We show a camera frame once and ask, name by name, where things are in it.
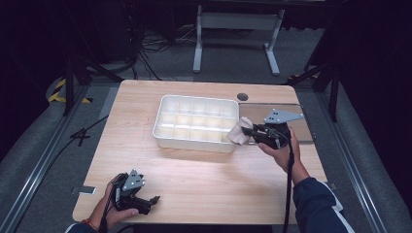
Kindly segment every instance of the person's right hand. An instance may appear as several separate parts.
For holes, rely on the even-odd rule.
[[[300,162],[300,148],[299,148],[299,142],[297,141],[296,135],[294,134],[294,131],[291,127],[289,127],[289,130],[291,131],[291,143],[292,143],[292,149],[294,153],[294,161],[295,162]],[[276,163],[285,171],[288,172],[288,163],[289,163],[289,158],[290,158],[290,153],[291,149],[289,146],[280,148],[280,149],[273,149],[269,147],[266,144],[258,144],[258,147],[263,150],[263,152],[269,154],[272,156]]]

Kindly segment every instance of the hand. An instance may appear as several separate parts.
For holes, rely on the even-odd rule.
[[[292,180],[294,184],[299,183],[300,181],[309,177],[306,168],[303,166],[302,162],[300,161],[300,147],[299,142],[297,141],[296,135],[291,127],[289,127],[291,131],[291,144],[294,154],[294,164],[292,167]],[[289,146],[280,148],[280,149],[273,149],[266,144],[258,144],[258,147],[265,153],[272,156],[276,163],[285,171],[288,172],[288,163],[290,158],[291,149]]]
[[[118,177],[115,177],[107,184],[106,191],[105,191],[103,198],[100,199],[100,201],[97,203],[96,207],[94,208],[93,213],[91,213],[90,217],[88,218],[88,221],[95,228],[95,230],[98,230],[100,226],[100,220],[103,217],[103,213],[104,213],[107,201],[111,199],[110,194],[111,194],[111,190],[113,187],[112,182],[116,181],[117,178]],[[139,211],[136,209],[118,211],[113,206],[112,201],[110,201],[108,208],[109,208],[109,213],[106,216],[108,230],[111,230],[119,222],[139,214]]]

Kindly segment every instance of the gray carpet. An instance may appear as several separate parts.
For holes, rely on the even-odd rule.
[[[165,51],[147,52],[147,60],[155,73],[162,79],[185,82],[218,83],[265,83],[278,84],[290,75],[303,73],[314,46],[322,36],[322,30],[281,31],[275,46],[275,56],[281,70],[279,77],[273,77],[262,49],[267,34],[252,32],[248,36],[229,32],[210,32],[204,38],[202,70],[199,74],[191,71],[194,57],[193,38]],[[139,79],[154,79],[143,62],[135,65]],[[126,79],[134,79],[131,70],[119,74]],[[341,145],[333,135],[325,115],[324,103],[328,93],[313,93],[305,86],[309,81],[295,87],[299,101],[305,109],[311,129],[316,135],[315,144],[324,165],[327,179],[337,187],[334,193],[342,202],[345,217],[356,232],[373,232],[353,181],[344,165]],[[46,96],[54,89],[55,83]],[[92,98],[92,103],[80,104],[64,131],[56,152],[70,142],[70,135],[89,127],[109,113],[114,96],[119,87],[104,77],[96,77],[84,97]],[[387,232],[412,232],[410,215],[386,174],[376,150],[340,86],[337,105],[338,123],[345,143],[353,156],[361,176],[368,188],[380,218]],[[24,182],[44,152],[56,126],[62,120],[64,103],[52,102],[50,107],[26,130],[8,156],[0,164],[0,222],[12,208]],[[64,232],[73,223],[72,212],[77,195],[74,187],[83,184],[86,172],[98,145],[105,121],[87,131],[89,139],[79,140],[69,145],[56,159],[37,190],[27,212],[22,218],[17,232]],[[274,226],[274,232],[281,232],[282,226]],[[289,232],[298,232],[291,226]]]

